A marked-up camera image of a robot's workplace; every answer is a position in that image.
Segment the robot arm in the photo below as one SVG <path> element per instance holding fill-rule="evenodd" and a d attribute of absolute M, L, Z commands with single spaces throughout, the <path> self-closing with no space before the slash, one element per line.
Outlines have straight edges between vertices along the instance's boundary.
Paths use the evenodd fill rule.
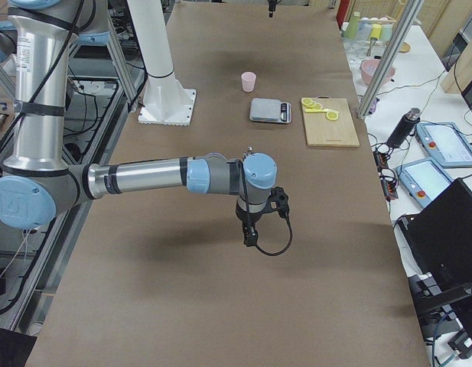
<path fill-rule="evenodd" d="M 0 161 L 0 220 L 18 229 L 49 223 L 74 206 L 105 195 L 184 186 L 194 193 L 234 195 L 244 242 L 258 240 L 256 222 L 278 209 L 277 167 L 263 153 L 242 160 L 221 154 L 100 166 L 62 158 L 69 46 L 106 44 L 104 1 L 11 1 L 18 32 L 14 148 Z"/>

